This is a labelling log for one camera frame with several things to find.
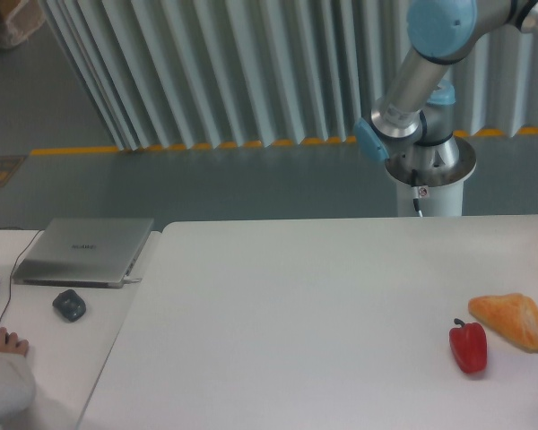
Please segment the person's hand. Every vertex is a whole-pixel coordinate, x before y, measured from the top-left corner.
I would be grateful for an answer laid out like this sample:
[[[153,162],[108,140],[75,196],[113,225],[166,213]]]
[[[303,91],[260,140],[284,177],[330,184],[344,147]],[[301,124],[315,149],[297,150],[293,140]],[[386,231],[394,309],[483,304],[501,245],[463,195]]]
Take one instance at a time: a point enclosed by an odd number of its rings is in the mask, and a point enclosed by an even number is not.
[[[26,357],[30,349],[29,342],[27,340],[20,339],[18,336],[18,342],[15,346],[6,345],[4,343],[4,336],[6,333],[13,333],[13,331],[8,331],[5,327],[0,327],[0,353],[15,354]]]

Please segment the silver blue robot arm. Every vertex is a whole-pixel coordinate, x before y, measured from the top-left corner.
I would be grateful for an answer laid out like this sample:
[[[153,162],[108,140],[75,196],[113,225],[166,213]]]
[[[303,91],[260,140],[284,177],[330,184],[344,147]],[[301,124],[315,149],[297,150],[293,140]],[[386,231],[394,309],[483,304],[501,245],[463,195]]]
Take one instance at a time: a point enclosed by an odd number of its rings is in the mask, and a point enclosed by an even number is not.
[[[360,150],[375,161],[385,161],[413,144],[439,145],[452,136],[430,125],[423,109],[452,102],[438,95],[448,68],[472,51],[484,35],[512,25],[538,37],[538,1],[413,1],[407,13],[411,48],[386,95],[359,119],[353,132]]]

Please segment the grey sleeved forearm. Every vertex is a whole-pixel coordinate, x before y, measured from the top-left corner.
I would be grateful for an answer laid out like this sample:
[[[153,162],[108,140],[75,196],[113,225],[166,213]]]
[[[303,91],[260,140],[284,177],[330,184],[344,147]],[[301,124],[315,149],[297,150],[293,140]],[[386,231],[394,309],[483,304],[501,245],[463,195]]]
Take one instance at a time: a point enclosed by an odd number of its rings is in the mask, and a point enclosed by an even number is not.
[[[27,409],[35,396],[35,377],[26,357],[0,353],[0,425]]]

